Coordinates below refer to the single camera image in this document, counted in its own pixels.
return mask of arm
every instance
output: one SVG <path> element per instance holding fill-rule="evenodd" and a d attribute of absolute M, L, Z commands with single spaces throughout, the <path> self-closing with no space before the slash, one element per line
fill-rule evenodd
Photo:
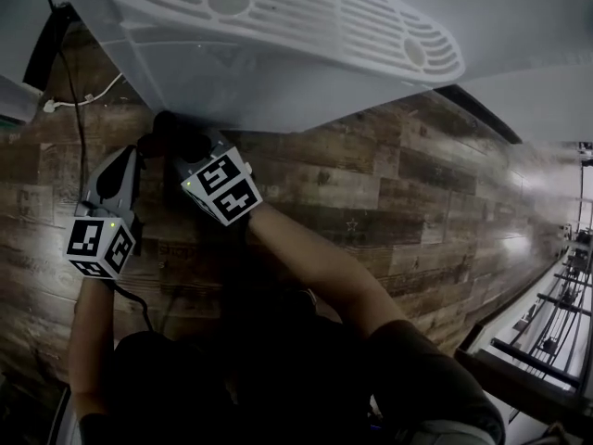
<path fill-rule="evenodd" d="M 69 382 L 76 415 L 107 413 L 103 374 L 113 352 L 113 291 L 85 278 L 76 304 L 69 344 Z"/>
<path fill-rule="evenodd" d="M 251 211 L 251 231 L 315 294 L 368 337 L 405 316 L 356 259 L 266 203 Z"/>

